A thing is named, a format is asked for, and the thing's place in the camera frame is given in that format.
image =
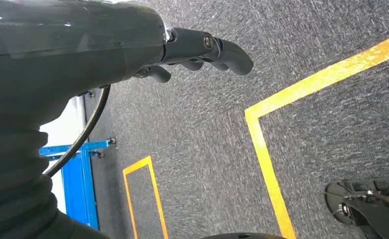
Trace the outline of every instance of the white wall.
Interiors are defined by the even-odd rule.
[[[73,97],[69,100],[61,116],[41,126],[40,131],[48,133],[46,146],[72,144],[82,132],[86,124],[85,107],[82,97]],[[48,168],[56,161],[51,161]],[[57,197],[58,209],[66,213],[66,201],[64,197],[63,178],[61,171],[52,177],[52,192]]]

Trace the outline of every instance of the bolt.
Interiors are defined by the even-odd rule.
[[[341,210],[342,213],[344,213],[344,216],[347,217],[348,215],[350,215],[350,210],[348,209],[348,206],[345,203],[341,204]]]
[[[108,140],[108,143],[109,143],[109,144],[113,144],[113,143],[116,142],[116,141],[115,141],[115,138],[112,138],[112,137],[108,137],[106,140]]]
[[[206,34],[203,37],[203,45],[205,46],[206,49],[208,50],[212,49],[212,45],[213,45],[212,41],[213,41],[212,36],[209,34]]]

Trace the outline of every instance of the gray carpet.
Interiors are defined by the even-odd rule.
[[[168,67],[166,84],[115,84],[91,140],[116,147],[92,161],[101,231],[132,239],[123,168],[152,156],[171,239],[279,227],[244,110],[328,65],[389,37],[388,0],[157,0],[178,27],[234,41],[248,76],[205,66]],[[88,114],[96,99],[86,99]],[[389,61],[260,119],[298,239],[359,239],[336,222],[324,185],[389,176]],[[139,239],[162,238],[147,168],[128,176]]]

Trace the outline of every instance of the blue metal stand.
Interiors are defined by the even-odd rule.
[[[101,154],[95,150],[107,148],[111,143],[112,139],[84,143],[61,169],[67,215],[95,229],[98,229],[98,218],[90,157],[100,156]],[[53,161],[61,157],[53,154],[64,153],[69,147],[70,145],[43,147],[39,150],[39,154]]]

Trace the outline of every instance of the yellow rectangle marking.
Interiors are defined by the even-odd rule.
[[[127,194],[127,201],[129,204],[129,210],[130,210],[130,218],[131,218],[131,224],[133,226],[133,234],[134,234],[134,239],[137,239],[137,230],[136,230],[136,224],[134,222],[134,214],[133,214],[133,207],[131,205],[131,200],[130,200],[130,191],[127,183],[127,177],[126,175],[134,172],[144,166],[148,166],[149,172],[151,175],[151,180],[152,180],[152,186],[154,188],[154,194],[155,194],[155,200],[156,200],[156,205],[158,207],[158,214],[159,214],[159,220],[161,222],[161,227],[162,227],[162,234],[164,236],[164,239],[168,239],[168,232],[167,232],[167,226],[165,225],[165,218],[164,218],[164,212],[162,211],[162,205],[161,205],[161,200],[159,198],[159,191],[158,191],[158,186],[156,183],[156,178],[155,178],[155,173],[154,173],[154,168],[152,166],[152,159],[150,156],[139,160],[138,162],[128,166],[127,168],[123,169],[123,177],[124,177],[124,185],[126,188],[126,194]]]
[[[307,95],[389,60],[389,38],[374,47],[337,62],[249,107],[246,122],[252,136],[262,175],[283,237],[295,239],[294,229],[281,194],[259,118]]]

